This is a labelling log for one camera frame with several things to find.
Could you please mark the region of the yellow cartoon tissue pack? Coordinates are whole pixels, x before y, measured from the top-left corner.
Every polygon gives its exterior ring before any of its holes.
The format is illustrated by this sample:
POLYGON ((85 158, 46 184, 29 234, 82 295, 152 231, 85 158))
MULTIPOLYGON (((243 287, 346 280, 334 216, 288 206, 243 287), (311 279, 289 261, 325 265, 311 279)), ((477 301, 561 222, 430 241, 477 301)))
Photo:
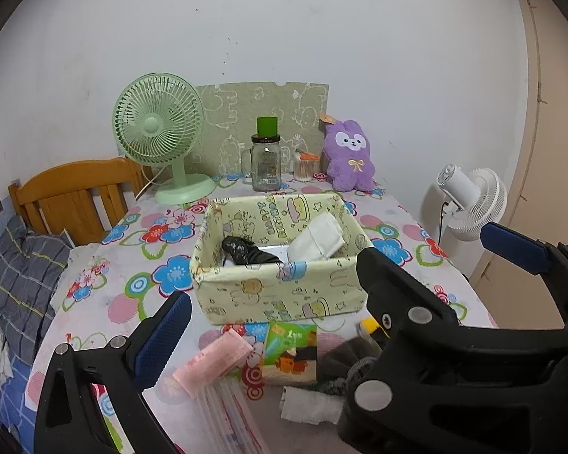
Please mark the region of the yellow cartoon tissue pack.
POLYGON ((375 342, 385 342, 390 339, 389 334, 372 317, 364 318, 360 321, 358 332, 362 337, 371 338, 375 342))

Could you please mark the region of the grey sock bundle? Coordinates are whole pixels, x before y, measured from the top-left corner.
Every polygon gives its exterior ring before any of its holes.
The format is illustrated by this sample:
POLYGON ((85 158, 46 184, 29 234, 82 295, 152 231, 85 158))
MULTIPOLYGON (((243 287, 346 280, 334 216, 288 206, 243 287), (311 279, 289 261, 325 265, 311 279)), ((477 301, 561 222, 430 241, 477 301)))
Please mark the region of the grey sock bundle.
POLYGON ((318 359, 317 389, 329 396, 346 396, 349 386, 364 377, 379 357, 376 348, 355 337, 318 359))

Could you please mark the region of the green tissue pack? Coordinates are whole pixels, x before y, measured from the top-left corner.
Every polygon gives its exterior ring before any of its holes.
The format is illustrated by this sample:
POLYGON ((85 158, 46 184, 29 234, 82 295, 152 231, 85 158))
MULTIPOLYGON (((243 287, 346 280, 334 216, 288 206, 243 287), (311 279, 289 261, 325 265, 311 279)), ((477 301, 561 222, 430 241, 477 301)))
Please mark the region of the green tissue pack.
POLYGON ((268 327, 261 373, 270 386, 303 386, 317 379, 317 327, 274 322, 268 327))

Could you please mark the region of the white tissue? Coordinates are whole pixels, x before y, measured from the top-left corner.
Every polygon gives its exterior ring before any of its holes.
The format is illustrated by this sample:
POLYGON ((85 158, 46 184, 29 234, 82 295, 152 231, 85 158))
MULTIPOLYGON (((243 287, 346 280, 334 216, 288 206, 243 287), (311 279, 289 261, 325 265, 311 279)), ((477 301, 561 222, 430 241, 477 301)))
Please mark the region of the white tissue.
POLYGON ((343 411, 343 398, 328 396, 326 393, 314 390, 284 386, 279 410, 282 419, 295 423, 337 424, 343 411))

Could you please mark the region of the clear plastic bag pack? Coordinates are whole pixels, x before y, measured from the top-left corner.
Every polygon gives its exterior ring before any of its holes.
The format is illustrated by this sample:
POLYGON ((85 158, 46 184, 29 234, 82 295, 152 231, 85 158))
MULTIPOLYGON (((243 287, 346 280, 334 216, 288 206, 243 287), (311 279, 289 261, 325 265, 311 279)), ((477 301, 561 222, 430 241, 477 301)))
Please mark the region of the clear plastic bag pack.
POLYGON ((235 378, 215 380, 199 393, 196 404, 210 453, 270 453, 235 378))

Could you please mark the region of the pink paper packet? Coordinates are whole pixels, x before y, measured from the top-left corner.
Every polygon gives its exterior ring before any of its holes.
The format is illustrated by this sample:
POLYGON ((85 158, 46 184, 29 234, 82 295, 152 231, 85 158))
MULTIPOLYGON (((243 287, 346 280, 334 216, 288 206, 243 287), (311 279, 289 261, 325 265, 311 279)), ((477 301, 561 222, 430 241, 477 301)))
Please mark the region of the pink paper packet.
POLYGON ((173 378, 196 399, 205 387, 245 360, 252 350, 250 343, 230 329, 177 368, 173 378))

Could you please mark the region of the black plastic bag bundle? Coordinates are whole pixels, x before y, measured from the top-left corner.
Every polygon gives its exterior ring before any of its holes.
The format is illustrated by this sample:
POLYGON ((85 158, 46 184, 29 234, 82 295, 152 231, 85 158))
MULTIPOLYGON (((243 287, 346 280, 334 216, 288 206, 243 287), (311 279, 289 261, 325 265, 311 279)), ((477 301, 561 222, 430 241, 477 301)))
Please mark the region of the black plastic bag bundle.
POLYGON ((222 240, 222 251, 232 259, 236 266, 281 263, 277 256, 259 249, 252 241, 240 237, 225 237, 222 240))

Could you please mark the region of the beige door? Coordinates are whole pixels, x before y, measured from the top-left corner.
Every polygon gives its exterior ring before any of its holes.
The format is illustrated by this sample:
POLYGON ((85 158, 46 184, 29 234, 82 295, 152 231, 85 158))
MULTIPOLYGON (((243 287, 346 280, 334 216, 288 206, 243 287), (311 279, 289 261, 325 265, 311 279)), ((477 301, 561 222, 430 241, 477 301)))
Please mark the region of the beige door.
POLYGON ((527 50, 524 130, 501 223, 568 244, 568 20, 553 0, 519 0, 527 50))

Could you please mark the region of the yellow cartoon fabric box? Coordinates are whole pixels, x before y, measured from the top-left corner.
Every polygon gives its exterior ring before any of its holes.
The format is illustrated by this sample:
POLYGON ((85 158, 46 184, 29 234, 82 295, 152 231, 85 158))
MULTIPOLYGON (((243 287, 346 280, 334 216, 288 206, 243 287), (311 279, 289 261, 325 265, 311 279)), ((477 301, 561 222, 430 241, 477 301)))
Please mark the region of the yellow cartoon fabric box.
POLYGON ((360 311, 367 298, 357 256, 370 241, 341 196, 269 195, 211 201, 190 259, 193 289, 215 325, 287 322, 360 311), (241 237, 259 248, 284 246, 326 213, 342 227, 343 246, 329 259, 307 263, 225 266, 222 240, 241 237))

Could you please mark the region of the white standing fan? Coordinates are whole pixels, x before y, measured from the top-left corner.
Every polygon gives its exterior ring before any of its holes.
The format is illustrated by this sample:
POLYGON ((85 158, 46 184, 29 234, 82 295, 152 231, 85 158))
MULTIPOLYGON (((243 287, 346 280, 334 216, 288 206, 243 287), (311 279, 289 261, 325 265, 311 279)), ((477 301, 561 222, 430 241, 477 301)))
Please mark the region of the white standing fan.
POLYGON ((461 242, 474 242, 482 227, 499 222, 505 214, 508 190, 493 169, 464 171, 447 164, 436 175, 421 204, 420 220, 438 241, 445 234, 461 242))

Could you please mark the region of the purple plush bunny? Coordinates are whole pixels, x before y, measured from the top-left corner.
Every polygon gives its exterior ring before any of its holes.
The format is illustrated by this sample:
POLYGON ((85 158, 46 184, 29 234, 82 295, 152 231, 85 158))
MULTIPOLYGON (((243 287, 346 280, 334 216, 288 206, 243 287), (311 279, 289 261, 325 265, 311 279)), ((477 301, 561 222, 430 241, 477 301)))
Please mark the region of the purple plush bunny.
POLYGON ((327 159, 327 176, 336 191, 371 192, 375 187, 370 143, 356 121, 327 124, 323 153, 327 159))

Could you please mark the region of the toothpick jar orange lid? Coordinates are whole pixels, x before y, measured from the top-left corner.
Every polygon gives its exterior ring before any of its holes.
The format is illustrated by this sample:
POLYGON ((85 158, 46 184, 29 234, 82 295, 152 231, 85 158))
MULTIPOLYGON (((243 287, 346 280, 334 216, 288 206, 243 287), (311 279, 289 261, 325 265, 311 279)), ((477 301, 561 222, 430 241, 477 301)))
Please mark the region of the toothpick jar orange lid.
POLYGON ((293 176, 298 182, 311 182, 319 167, 320 157, 318 155, 304 151, 295 152, 293 176))

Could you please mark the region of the glass mason jar mug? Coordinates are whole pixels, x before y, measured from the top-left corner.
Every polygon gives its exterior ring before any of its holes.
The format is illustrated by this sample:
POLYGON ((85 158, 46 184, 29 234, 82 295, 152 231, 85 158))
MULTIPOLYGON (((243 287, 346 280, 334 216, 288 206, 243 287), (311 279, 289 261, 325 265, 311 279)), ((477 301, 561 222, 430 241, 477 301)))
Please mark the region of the glass mason jar mug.
POLYGON ((241 169, 245 182, 255 192, 277 192, 282 182, 281 136, 251 137, 251 146, 241 154, 241 169))

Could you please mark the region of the green patterned board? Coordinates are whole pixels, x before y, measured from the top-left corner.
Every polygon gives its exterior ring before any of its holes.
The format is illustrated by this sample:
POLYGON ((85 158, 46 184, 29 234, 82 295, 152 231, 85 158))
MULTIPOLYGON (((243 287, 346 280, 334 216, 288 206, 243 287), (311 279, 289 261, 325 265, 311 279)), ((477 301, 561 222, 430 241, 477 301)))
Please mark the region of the green patterned board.
POLYGON ((204 107, 201 135, 184 159, 186 171, 208 175, 240 173, 242 157, 257 137, 278 136, 284 172, 298 151, 320 154, 329 86, 320 83, 241 82, 201 85, 204 107))

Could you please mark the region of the green desk fan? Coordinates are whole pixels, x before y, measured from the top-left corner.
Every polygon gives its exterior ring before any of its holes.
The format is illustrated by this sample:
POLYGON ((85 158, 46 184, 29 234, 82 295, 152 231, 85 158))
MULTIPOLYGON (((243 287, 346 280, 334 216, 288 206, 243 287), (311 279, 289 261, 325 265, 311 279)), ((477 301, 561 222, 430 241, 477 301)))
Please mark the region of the green desk fan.
POLYGON ((202 133, 204 108, 193 85, 169 73, 149 73, 131 82, 112 111, 112 133, 124 154, 146 167, 169 167, 172 177, 157 188, 163 205, 196 202, 215 190, 214 180, 187 173, 184 158, 202 133))

